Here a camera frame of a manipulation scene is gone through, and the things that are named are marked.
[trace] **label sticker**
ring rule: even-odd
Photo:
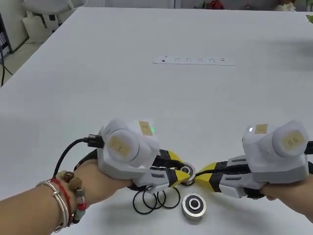
[[[152,136],[150,124],[147,121],[139,121],[141,132],[145,136]]]
[[[255,126],[255,134],[266,134],[268,132],[268,124],[258,124]]]
[[[109,147],[122,157],[127,157],[131,148],[125,144],[119,137],[113,136],[109,142]]]
[[[303,135],[300,131],[291,131],[285,137],[282,138],[282,143],[287,151],[293,150],[299,147],[305,142]]]

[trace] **silver bracelet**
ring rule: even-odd
[[[67,209],[66,203],[64,202],[64,200],[62,199],[60,195],[60,191],[58,191],[52,183],[50,183],[49,181],[42,181],[38,183],[36,187],[41,186],[41,185],[46,185],[53,190],[52,196],[58,201],[58,204],[60,206],[60,209],[63,215],[63,223],[59,225],[58,227],[56,227],[56,229],[54,230],[54,232],[57,233],[63,228],[65,228],[68,224],[68,221],[69,221],[68,209]]]

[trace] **power strip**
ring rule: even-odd
[[[170,64],[170,65],[221,65],[234,66],[235,63],[225,57],[217,56],[155,56],[152,58],[154,64]]]

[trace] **table surface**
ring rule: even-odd
[[[156,65],[156,55],[228,56],[236,66]],[[115,117],[153,118],[162,148],[196,169],[243,154],[251,123],[295,118],[313,136],[312,56],[305,13],[80,8],[0,90],[0,198],[49,178],[70,142]],[[76,146],[62,169],[89,151]],[[200,224],[180,208],[139,215],[123,189],[61,234],[312,233],[279,201],[179,189],[206,199]]]

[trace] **bracelet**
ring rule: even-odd
[[[69,221],[70,223],[77,224],[82,219],[86,213],[87,205],[85,202],[85,189],[82,188],[82,180],[76,178],[73,172],[70,171],[61,171],[56,174],[56,178],[64,180],[68,183],[68,187],[73,191],[77,197],[77,210],[74,213],[74,216]]]
[[[70,206],[70,196],[68,195],[67,191],[65,190],[65,188],[62,186],[61,182],[58,179],[52,178],[51,182],[56,183],[59,186],[60,191],[62,192],[62,194],[64,195],[67,201],[67,208],[68,208],[68,215],[69,215],[67,226],[70,226],[70,223],[72,221],[72,208]]]
[[[60,206],[61,212],[62,212],[63,223],[61,223],[54,230],[54,232],[57,233],[67,226],[67,223],[69,220],[68,209],[67,209],[67,206],[66,206],[65,202],[63,201],[62,197],[60,196],[60,191],[58,191],[52,183],[50,183],[49,181],[43,181],[43,182],[38,183],[36,185],[36,187],[42,186],[42,185],[46,185],[53,190],[52,196],[57,200],[57,202]]]

